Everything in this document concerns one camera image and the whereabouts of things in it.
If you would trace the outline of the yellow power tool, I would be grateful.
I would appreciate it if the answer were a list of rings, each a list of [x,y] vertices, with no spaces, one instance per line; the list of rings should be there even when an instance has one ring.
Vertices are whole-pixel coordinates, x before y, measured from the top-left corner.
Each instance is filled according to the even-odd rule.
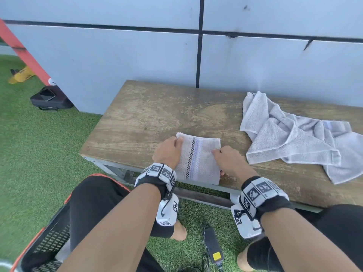
[[[29,66],[25,66],[23,69],[10,69],[11,77],[8,79],[8,83],[16,84],[23,83],[30,78],[36,76],[36,74],[29,68]]]

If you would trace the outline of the white striped towel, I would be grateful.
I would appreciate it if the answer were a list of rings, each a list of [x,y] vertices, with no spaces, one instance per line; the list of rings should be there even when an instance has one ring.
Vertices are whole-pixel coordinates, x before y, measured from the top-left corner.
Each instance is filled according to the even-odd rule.
[[[220,138],[197,137],[181,132],[176,137],[183,138],[180,161],[176,167],[178,179],[218,186],[220,168],[212,151],[221,148]]]

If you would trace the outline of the person's left forearm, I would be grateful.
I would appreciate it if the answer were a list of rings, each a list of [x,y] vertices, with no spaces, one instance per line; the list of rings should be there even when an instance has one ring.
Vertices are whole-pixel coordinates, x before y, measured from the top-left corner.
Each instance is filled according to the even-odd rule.
[[[58,272],[135,272],[160,201],[155,185],[134,188],[88,233]]]

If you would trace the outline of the grey metal table frame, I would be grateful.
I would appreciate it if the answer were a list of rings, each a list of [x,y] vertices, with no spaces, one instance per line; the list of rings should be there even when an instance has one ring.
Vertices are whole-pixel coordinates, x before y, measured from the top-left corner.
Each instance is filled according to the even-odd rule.
[[[97,159],[82,154],[80,154],[80,156],[82,156],[85,160],[93,163],[94,165],[102,169],[105,173],[113,175],[118,182],[120,182],[121,184],[125,184],[127,186],[133,186],[135,184],[136,175],[141,173],[143,170],[141,168],[119,164],[112,161]],[[174,193],[180,199],[193,201],[225,210],[229,210],[234,205],[234,201],[231,201],[231,199],[235,200],[237,199],[237,196],[240,195],[239,191],[234,192],[233,190],[231,190],[227,191],[229,197],[224,198],[224,197],[206,194],[203,192],[197,192],[190,189],[184,189],[181,187],[175,187]]]

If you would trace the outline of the person's right hand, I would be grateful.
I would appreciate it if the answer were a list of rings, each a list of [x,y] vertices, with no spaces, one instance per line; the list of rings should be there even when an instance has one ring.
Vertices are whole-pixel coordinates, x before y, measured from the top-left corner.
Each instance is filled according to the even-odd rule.
[[[241,184],[251,177],[256,177],[257,172],[247,163],[239,151],[231,146],[223,146],[212,151],[220,170],[230,177],[236,178]]]

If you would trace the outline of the black wristband with marker tiles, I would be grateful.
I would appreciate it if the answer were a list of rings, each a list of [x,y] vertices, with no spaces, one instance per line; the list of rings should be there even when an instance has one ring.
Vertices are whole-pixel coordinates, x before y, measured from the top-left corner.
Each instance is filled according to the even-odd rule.
[[[160,190],[161,200],[170,200],[176,184],[176,172],[166,164],[153,163],[136,178],[134,187],[143,183],[156,186]]]
[[[239,204],[250,221],[260,221],[265,213],[279,209],[295,209],[281,188],[260,176],[250,177],[242,184]]]

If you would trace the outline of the black mesh chair orange rim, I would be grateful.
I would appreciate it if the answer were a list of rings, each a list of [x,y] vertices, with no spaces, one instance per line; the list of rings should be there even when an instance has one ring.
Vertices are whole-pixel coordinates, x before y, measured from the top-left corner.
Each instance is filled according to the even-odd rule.
[[[71,194],[49,223],[30,241],[9,272],[57,271],[62,262],[56,256],[70,240],[70,198]]]

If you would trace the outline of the person's right forearm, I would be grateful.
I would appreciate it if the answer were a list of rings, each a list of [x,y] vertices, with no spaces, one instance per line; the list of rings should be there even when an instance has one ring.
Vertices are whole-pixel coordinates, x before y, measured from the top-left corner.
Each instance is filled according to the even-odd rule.
[[[323,233],[297,211],[267,212],[261,224],[284,272],[361,272]]]

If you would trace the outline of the person's left hand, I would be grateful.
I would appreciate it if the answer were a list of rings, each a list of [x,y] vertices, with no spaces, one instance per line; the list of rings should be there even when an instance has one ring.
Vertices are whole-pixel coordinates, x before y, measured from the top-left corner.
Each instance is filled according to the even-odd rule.
[[[175,148],[175,136],[169,137],[161,142],[155,149],[152,160],[155,163],[165,164],[175,170],[180,161],[181,148]]]

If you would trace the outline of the person's leg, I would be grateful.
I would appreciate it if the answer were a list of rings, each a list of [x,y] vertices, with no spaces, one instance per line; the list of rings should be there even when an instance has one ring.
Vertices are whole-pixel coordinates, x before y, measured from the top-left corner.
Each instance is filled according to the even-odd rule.
[[[89,176],[74,189],[69,201],[71,253],[130,192],[103,175]],[[187,237],[187,230],[179,221],[173,226],[163,227],[155,220],[150,237],[183,241]],[[135,272],[164,272],[164,270],[145,247]]]
[[[314,214],[298,212],[363,272],[363,206],[340,204]],[[247,272],[285,272],[266,236],[253,241],[239,253],[237,264],[241,270]]]

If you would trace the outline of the person's left leg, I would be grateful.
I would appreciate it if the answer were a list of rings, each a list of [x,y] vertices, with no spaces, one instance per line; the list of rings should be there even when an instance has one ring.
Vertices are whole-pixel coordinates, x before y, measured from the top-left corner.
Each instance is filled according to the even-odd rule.
[[[103,175],[89,176],[74,189],[69,201],[71,253],[130,192]],[[163,227],[155,220],[150,237],[183,241],[187,237],[187,230],[179,221],[173,226]],[[135,272],[164,272],[164,270],[145,247]]]

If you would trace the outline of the black power adapter yellow label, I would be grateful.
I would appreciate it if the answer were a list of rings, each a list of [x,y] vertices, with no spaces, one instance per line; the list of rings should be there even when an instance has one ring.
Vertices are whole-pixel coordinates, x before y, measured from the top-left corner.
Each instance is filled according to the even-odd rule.
[[[202,237],[206,247],[208,261],[211,261],[211,263],[218,268],[219,272],[224,272],[224,254],[221,250],[213,227],[206,225],[202,230]]]

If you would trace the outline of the person's right leg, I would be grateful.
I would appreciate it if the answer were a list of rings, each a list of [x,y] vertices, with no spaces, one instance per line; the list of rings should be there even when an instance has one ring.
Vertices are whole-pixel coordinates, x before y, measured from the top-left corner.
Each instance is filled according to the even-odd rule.
[[[363,272],[363,206],[340,204],[314,214],[298,212]],[[247,272],[285,272],[266,236],[253,241],[239,253],[237,264],[241,270]]]

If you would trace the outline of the black case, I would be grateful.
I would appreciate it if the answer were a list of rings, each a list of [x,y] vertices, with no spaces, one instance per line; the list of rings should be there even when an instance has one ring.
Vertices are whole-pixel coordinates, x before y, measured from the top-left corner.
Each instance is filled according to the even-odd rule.
[[[74,107],[69,98],[58,86],[45,86],[30,97],[31,103],[43,111],[57,111]]]

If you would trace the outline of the crumpled grey towel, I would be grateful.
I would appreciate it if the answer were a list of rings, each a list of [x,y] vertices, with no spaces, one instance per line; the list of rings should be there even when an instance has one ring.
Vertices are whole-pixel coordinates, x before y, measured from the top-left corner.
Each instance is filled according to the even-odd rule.
[[[240,131],[252,141],[249,164],[281,159],[322,165],[333,184],[363,175],[363,135],[353,132],[349,122],[289,114],[258,91],[244,98]]]

